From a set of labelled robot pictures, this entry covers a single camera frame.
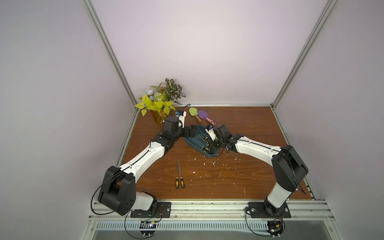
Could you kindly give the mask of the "teal plastic storage box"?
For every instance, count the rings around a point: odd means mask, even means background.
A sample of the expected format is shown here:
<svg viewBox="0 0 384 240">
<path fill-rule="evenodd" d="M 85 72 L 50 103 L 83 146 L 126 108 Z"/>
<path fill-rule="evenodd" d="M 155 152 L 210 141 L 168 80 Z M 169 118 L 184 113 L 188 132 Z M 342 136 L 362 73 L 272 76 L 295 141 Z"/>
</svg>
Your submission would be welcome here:
<svg viewBox="0 0 384 240">
<path fill-rule="evenodd" d="M 188 145 L 203 154 L 207 158 L 214 158 L 220 147 L 214 144 L 210 135 L 206 132 L 206 128 L 202 125 L 196 125 L 197 131 L 194 137 L 186 138 Z"/>
</svg>

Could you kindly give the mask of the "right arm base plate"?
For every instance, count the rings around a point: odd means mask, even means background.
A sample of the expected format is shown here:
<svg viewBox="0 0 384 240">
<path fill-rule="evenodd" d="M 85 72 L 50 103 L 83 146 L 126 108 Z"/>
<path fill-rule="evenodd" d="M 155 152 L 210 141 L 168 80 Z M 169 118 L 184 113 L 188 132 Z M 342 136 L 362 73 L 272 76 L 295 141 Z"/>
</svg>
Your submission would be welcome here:
<svg viewBox="0 0 384 240">
<path fill-rule="evenodd" d="M 245 210 L 251 215 L 252 218 L 289 219 L 292 217 L 286 202 L 279 208 L 274 207 L 269 202 L 249 202 L 248 206 L 245 207 Z"/>
</svg>

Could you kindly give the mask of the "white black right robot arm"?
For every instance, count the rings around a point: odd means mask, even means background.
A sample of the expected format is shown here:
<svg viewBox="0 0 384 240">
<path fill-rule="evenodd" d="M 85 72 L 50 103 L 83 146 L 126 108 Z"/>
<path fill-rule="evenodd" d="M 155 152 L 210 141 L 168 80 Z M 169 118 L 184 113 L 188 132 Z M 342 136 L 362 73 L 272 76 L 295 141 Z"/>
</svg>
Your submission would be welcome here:
<svg viewBox="0 0 384 240">
<path fill-rule="evenodd" d="M 211 146 L 249 155 L 273 167 L 276 183 L 263 203 L 262 214 L 281 217 L 287 199 L 300 188 L 309 170 L 291 145 L 272 146 L 240 134 L 232 135 L 225 125 L 206 127 Z"/>
</svg>

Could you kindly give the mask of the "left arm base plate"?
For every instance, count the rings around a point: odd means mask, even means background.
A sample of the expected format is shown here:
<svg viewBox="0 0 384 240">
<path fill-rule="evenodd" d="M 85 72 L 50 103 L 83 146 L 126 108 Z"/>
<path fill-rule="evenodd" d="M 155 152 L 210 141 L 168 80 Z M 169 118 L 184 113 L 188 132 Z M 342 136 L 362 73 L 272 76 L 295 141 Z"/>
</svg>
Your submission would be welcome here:
<svg viewBox="0 0 384 240">
<path fill-rule="evenodd" d="M 171 215 L 171 202 L 155 202 L 149 210 L 133 210 L 130 213 L 131 218 L 169 218 Z"/>
</svg>

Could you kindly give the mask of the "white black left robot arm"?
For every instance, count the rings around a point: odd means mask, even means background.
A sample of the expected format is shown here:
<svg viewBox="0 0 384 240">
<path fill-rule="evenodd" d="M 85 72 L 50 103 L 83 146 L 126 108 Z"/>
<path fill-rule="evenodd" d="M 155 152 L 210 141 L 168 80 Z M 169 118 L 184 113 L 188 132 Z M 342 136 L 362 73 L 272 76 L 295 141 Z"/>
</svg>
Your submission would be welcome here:
<svg viewBox="0 0 384 240">
<path fill-rule="evenodd" d="M 157 213 L 158 199 L 151 194 L 139 193 L 136 183 L 143 173 L 162 158 L 180 138 L 193 137 L 197 127 L 185 126 L 185 111 L 166 118 L 160 132 L 148 146 L 127 163 L 107 169 L 99 187 L 98 202 L 121 216 L 130 211 L 143 211 L 153 216 Z"/>
</svg>

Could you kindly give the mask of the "file tool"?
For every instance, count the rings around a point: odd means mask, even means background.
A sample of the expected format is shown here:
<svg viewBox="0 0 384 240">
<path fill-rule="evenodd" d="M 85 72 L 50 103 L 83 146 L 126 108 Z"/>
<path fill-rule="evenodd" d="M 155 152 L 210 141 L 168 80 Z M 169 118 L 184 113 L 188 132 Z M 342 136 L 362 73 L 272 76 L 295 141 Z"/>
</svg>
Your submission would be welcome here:
<svg viewBox="0 0 384 240">
<path fill-rule="evenodd" d="M 180 180 L 180 183 L 181 183 L 181 187 L 184 189 L 185 188 L 185 183 L 184 183 L 184 178 L 182 176 L 182 170 L 181 170 L 180 161 L 178 161 L 178 174 L 179 174 L 179 180 Z"/>
<path fill-rule="evenodd" d="M 176 189 L 179 189 L 179 161 L 177 161 L 176 174 Z"/>
</svg>

